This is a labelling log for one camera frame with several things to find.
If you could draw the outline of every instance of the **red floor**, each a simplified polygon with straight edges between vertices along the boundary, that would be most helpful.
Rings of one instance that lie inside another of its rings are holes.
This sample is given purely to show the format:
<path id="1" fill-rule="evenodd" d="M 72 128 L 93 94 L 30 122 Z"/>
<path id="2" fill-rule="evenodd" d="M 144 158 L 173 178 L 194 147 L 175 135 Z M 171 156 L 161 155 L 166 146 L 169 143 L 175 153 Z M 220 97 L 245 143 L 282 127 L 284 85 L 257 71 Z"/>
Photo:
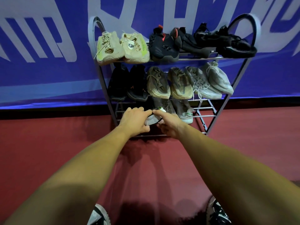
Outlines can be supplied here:
<path id="1" fill-rule="evenodd" d="M 224 110 L 210 137 L 300 180 L 299 113 L 300 107 Z M 0 221 L 110 126 L 110 116 L 0 121 Z M 162 224 L 192 216 L 209 197 L 181 144 L 160 138 L 126 144 L 98 202 L 113 223 Z"/>

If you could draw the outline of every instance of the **person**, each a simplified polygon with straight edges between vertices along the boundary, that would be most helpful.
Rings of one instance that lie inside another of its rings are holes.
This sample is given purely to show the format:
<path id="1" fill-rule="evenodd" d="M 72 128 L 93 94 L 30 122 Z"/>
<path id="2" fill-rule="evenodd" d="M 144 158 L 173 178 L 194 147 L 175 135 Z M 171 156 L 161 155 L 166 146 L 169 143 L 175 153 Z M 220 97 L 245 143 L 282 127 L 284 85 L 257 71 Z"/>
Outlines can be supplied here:
<path id="1" fill-rule="evenodd" d="M 157 124 L 161 131 L 178 139 L 186 149 L 217 199 L 211 203 L 222 205 L 234 224 L 300 224 L 299 187 L 260 162 L 207 137 L 177 115 L 140 107 L 128 108 L 112 132 L 63 165 L 21 204 L 5 225 L 86 225 L 97 216 L 102 224 L 109 224 L 105 211 L 99 205 L 94 208 L 95 203 L 125 143 L 150 131 L 144 122 L 152 112 L 163 118 Z M 217 224 L 210 219 L 208 224 Z"/>

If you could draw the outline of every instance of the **person's right arm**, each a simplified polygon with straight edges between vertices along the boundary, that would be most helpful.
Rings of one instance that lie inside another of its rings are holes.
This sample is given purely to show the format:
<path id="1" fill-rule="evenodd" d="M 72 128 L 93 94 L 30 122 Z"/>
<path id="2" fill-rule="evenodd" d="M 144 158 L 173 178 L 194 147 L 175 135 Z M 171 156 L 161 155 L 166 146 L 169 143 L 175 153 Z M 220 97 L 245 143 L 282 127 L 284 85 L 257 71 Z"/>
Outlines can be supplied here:
<path id="1" fill-rule="evenodd" d="M 157 126 L 180 140 L 199 174 L 237 224 L 300 224 L 300 188 L 269 167 L 242 155 L 182 122 L 163 118 Z"/>

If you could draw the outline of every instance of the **shoe rack frame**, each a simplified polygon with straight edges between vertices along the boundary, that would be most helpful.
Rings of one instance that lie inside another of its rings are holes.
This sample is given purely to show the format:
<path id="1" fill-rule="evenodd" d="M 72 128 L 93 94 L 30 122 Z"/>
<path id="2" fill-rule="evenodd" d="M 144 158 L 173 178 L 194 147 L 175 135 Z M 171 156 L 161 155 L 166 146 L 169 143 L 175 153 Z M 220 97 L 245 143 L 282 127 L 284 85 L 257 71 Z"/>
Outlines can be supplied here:
<path id="1" fill-rule="evenodd" d="M 253 28 L 253 39 L 252 39 L 252 45 L 255 45 L 255 43 L 257 43 L 258 38 L 260 37 L 260 21 L 257 19 L 256 16 L 252 15 L 252 14 L 242 14 L 240 16 L 238 16 L 236 19 L 234 19 L 230 25 L 228 26 L 228 30 L 230 30 L 230 28 L 234 28 L 235 26 L 237 26 L 238 22 L 240 22 L 242 19 L 247 19 L 251 22 L 252 28 Z M 103 23 L 101 22 L 100 18 L 97 16 L 92 16 L 89 19 L 88 22 L 88 41 L 89 41 L 89 46 L 91 49 L 91 54 L 94 60 L 94 64 L 95 64 L 95 68 L 97 70 L 97 74 L 100 80 L 100 84 L 102 87 L 102 91 L 104 94 L 104 97 L 106 99 L 108 108 L 110 110 L 111 116 L 112 116 L 112 120 L 114 122 L 115 126 L 118 126 L 120 119 L 118 119 L 118 113 L 124 113 L 125 110 L 123 109 L 123 105 L 124 104 L 135 104 L 136 102 L 116 102 L 116 109 L 114 110 L 112 107 L 112 103 L 109 99 L 109 96 L 107 94 L 107 86 L 102 74 L 102 68 L 101 66 L 98 65 L 97 60 L 96 60 L 96 53 L 97 53 L 97 45 L 95 42 L 95 26 L 98 26 L 101 32 L 104 32 L 104 26 Z M 186 56 L 189 53 L 186 52 L 181 52 L 180 56 Z M 192 61 L 192 60 L 214 60 L 216 62 L 218 62 L 219 60 L 222 59 L 227 59 L 224 58 L 222 56 L 219 56 L 219 54 L 216 57 L 208 57 L 208 58 L 179 58 L 179 61 Z M 240 82 L 242 76 L 244 75 L 249 63 L 251 62 L 252 58 L 245 58 L 238 73 L 236 78 L 234 79 L 233 83 L 232 83 L 232 88 L 235 90 L 236 87 L 238 86 L 238 83 Z M 114 65 L 110 64 L 111 70 L 113 71 L 114 69 Z M 202 106 L 202 102 L 200 101 L 200 99 L 189 99 L 189 101 L 198 101 L 199 104 L 196 108 L 194 108 L 194 118 L 200 118 L 200 121 L 203 125 L 204 128 L 204 134 L 208 135 L 210 133 L 210 131 L 212 130 L 212 127 L 214 126 L 214 124 L 216 123 L 216 120 L 218 119 L 218 117 L 220 116 L 220 114 L 222 113 L 224 107 L 226 106 L 228 100 L 230 99 L 230 95 L 226 95 L 224 97 L 224 99 L 222 100 L 222 105 L 220 107 L 220 109 L 216 110 L 215 107 L 213 106 L 212 102 L 209 99 L 202 99 L 202 101 L 207 101 L 209 106 Z M 211 110 L 213 112 L 213 115 L 201 115 L 202 110 Z M 207 125 L 204 122 L 205 117 L 212 117 L 212 121 L 209 125 Z M 153 137 L 153 136 L 166 136 L 166 135 L 138 135 L 137 137 Z"/>

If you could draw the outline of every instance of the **shoe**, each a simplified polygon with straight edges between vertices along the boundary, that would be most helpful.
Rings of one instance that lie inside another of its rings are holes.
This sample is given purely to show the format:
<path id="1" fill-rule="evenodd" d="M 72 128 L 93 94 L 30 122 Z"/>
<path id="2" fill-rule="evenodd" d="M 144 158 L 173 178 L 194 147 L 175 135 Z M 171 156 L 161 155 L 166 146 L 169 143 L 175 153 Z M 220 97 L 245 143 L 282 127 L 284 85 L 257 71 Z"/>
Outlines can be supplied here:
<path id="1" fill-rule="evenodd" d="M 134 65 L 129 73 L 127 95 L 129 98 L 145 102 L 149 96 L 145 66 Z"/>
<path id="2" fill-rule="evenodd" d="M 148 46 L 142 34 L 123 33 L 121 45 L 125 50 L 124 62 L 128 64 L 142 64 L 150 60 Z"/>
<path id="3" fill-rule="evenodd" d="M 179 59 L 179 48 L 174 44 L 174 39 L 162 33 L 163 26 L 153 29 L 149 37 L 149 52 L 151 59 L 158 62 L 176 62 Z"/>
<path id="4" fill-rule="evenodd" d="M 113 63 L 124 57 L 125 50 L 120 44 L 117 33 L 113 31 L 102 32 L 102 36 L 98 37 L 96 59 L 100 66 Z"/>
<path id="5" fill-rule="evenodd" d="M 195 54 L 201 58 L 208 58 L 210 56 L 211 50 L 199 47 L 194 37 L 185 32 L 185 27 L 175 27 L 170 35 L 173 37 L 175 45 L 184 51 Z"/>
<path id="6" fill-rule="evenodd" d="M 123 101 L 126 98 L 127 79 L 129 71 L 121 63 L 114 63 L 114 70 L 108 83 L 107 94 L 112 101 Z"/>
<path id="7" fill-rule="evenodd" d="M 153 110 L 162 110 L 163 112 L 166 112 L 162 107 L 158 107 Z M 160 122 L 160 120 L 162 120 L 162 119 L 163 118 L 158 115 L 151 114 L 147 117 L 146 121 L 144 122 L 144 125 L 154 125 L 154 124 L 157 124 L 158 122 Z"/>
<path id="8" fill-rule="evenodd" d="M 211 86 L 226 94 L 233 94 L 233 88 L 229 82 L 229 79 L 226 73 L 224 73 L 218 67 L 218 63 L 216 63 L 215 61 L 207 62 L 204 66 L 201 67 L 201 69 L 206 73 Z"/>
<path id="9" fill-rule="evenodd" d="M 171 91 L 165 73 L 158 67 L 152 66 L 148 70 L 147 90 L 156 98 L 168 99 Z"/>
<path id="10" fill-rule="evenodd" d="M 188 100 L 171 99 L 176 109 L 178 117 L 185 123 L 193 123 L 193 108 L 190 107 Z"/>
<path id="11" fill-rule="evenodd" d="M 189 76 L 190 83 L 193 86 L 193 94 L 196 92 L 200 99 L 207 98 L 217 100 L 222 98 L 222 93 L 210 85 L 206 75 L 201 69 L 187 66 L 185 73 Z"/>
<path id="12" fill-rule="evenodd" d="M 217 46 L 216 52 L 225 58 L 251 58 L 257 53 L 257 49 L 251 46 L 246 39 L 228 34 L 228 28 L 223 26 L 219 30 L 219 35 L 230 38 L 229 46 Z"/>
<path id="13" fill-rule="evenodd" d="M 194 38 L 199 47 L 227 47 L 231 44 L 229 36 L 220 35 L 218 31 L 209 32 L 206 23 L 201 23 L 194 33 Z"/>
<path id="14" fill-rule="evenodd" d="M 87 225 L 110 225 L 110 218 L 101 205 L 95 205 Z"/>
<path id="15" fill-rule="evenodd" d="M 168 99 L 153 98 L 155 107 L 162 107 L 167 113 L 176 114 L 175 109 Z"/>
<path id="16" fill-rule="evenodd" d="M 227 214 L 215 199 L 214 196 L 209 200 L 206 208 L 206 225 L 229 225 L 231 224 Z"/>
<path id="17" fill-rule="evenodd" d="M 168 80 L 171 81 L 171 95 L 175 99 L 190 99 L 193 97 L 193 88 L 187 75 L 177 67 L 172 67 L 168 72 Z"/>

